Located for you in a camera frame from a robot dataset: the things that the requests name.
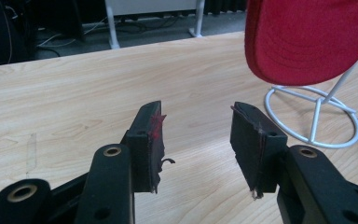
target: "red hat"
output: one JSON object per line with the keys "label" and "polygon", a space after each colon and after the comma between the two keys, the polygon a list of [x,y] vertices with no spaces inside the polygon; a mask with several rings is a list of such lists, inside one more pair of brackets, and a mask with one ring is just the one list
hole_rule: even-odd
{"label": "red hat", "polygon": [[337,77],[358,60],[358,0],[249,0],[245,54],[273,84]]}

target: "wood grain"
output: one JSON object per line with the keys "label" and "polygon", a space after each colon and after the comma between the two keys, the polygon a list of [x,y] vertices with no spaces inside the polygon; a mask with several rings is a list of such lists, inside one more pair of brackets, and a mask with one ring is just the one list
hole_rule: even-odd
{"label": "wood grain", "polygon": [[[316,87],[328,91],[335,81]],[[264,111],[269,86],[246,65],[243,33],[0,66],[0,190],[23,178],[56,188],[84,174],[141,105],[161,100],[166,156],[176,164],[164,164],[158,195],[136,194],[137,222],[282,223],[276,194],[253,200],[229,143],[230,106]],[[337,98],[358,109],[358,66]],[[308,105],[272,101],[294,129],[309,129]],[[317,137],[351,136],[347,116],[325,110]],[[294,144],[301,143],[289,137]],[[322,151],[358,184],[358,142]]]}

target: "table surface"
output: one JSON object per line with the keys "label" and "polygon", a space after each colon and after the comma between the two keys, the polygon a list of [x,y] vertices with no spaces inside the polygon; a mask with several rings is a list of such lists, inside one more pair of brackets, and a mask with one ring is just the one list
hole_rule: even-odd
{"label": "table surface", "polygon": [[[157,195],[135,195],[137,222],[282,223],[277,195],[254,201],[229,143],[230,106],[265,111],[269,87],[246,65],[243,32],[0,66],[0,190],[24,178],[56,188],[86,173],[141,105],[161,100],[166,157],[176,164],[164,163]],[[337,98],[358,109],[358,66]],[[313,105],[282,95],[272,102],[295,130],[310,129]],[[319,140],[352,135],[347,116],[324,112]],[[358,142],[322,151],[358,184]]]}

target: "circular wire base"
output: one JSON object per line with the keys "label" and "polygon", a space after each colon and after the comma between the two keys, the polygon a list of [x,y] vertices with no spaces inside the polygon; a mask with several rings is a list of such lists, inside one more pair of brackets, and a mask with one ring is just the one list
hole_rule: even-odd
{"label": "circular wire base", "polygon": [[[319,118],[319,108],[318,106],[321,105],[321,101],[324,99],[324,97],[326,97],[328,95],[328,93],[324,92],[324,91],[320,91],[318,89],[312,88],[312,87],[296,87],[296,89],[301,89],[301,90],[305,90],[305,91],[312,91],[314,93],[317,93],[319,95],[321,95],[322,97],[319,99],[314,99],[311,98],[307,95],[295,92],[295,91],[289,91],[287,90],[287,87],[283,87],[283,86],[275,86],[272,87],[271,90],[267,93],[266,95],[266,100],[265,100],[265,107],[266,110],[268,112],[268,115],[271,117],[271,119],[285,132],[289,133],[290,135],[292,135],[294,138],[305,142],[307,144],[316,146],[316,147],[326,147],[326,148],[343,148],[343,147],[349,147],[351,145],[353,145],[357,140],[358,140],[358,119],[356,118],[356,111],[345,106],[344,104],[342,104],[337,98],[332,97],[330,99],[330,101],[326,102],[327,104],[330,104],[338,109],[341,109],[342,111],[346,112],[348,114],[348,116],[350,117],[353,126],[354,126],[354,135],[353,137],[344,143],[337,143],[337,144],[328,144],[328,143],[322,143],[322,142],[318,142],[314,139],[314,136],[316,134],[316,127],[317,127],[317,122],[318,122],[318,118]],[[294,95],[296,97],[300,97],[303,98],[305,100],[309,100],[312,101],[313,103],[316,104],[315,106],[315,114],[314,114],[314,121],[312,124],[312,129],[311,129],[311,133],[310,133],[310,137],[306,137],[302,134],[299,134],[295,131],[293,131],[292,129],[290,129],[289,127],[287,127],[285,124],[283,124],[278,117],[275,115],[275,113],[273,112],[273,110],[271,109],[270,103],[269,103],[269,99],[271,97],[271,95],[275,92],[275,91],[281,91],[283,93],[288,93],[291,95]]]}

